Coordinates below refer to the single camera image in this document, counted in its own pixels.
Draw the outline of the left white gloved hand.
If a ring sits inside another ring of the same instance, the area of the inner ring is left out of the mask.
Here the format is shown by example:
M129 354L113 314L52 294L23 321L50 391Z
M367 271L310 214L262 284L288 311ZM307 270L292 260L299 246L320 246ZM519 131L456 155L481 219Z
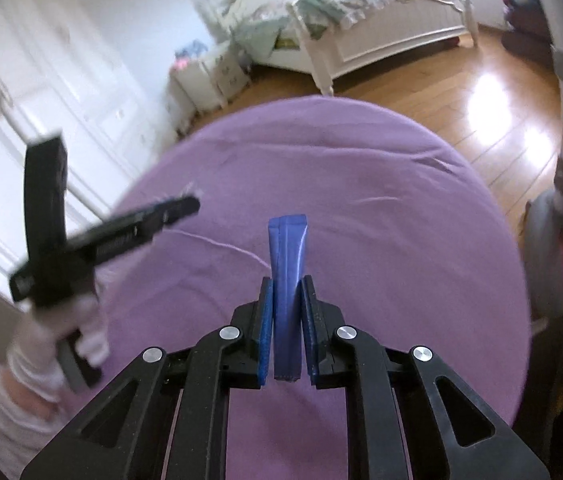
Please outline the left white gloved hand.
M32 308L22 317L6 354L12 376L48 402L68 388L58 361L59 343L75 331L76 355L92 367L109 356L108 324L95 292L74 296L49 309Z

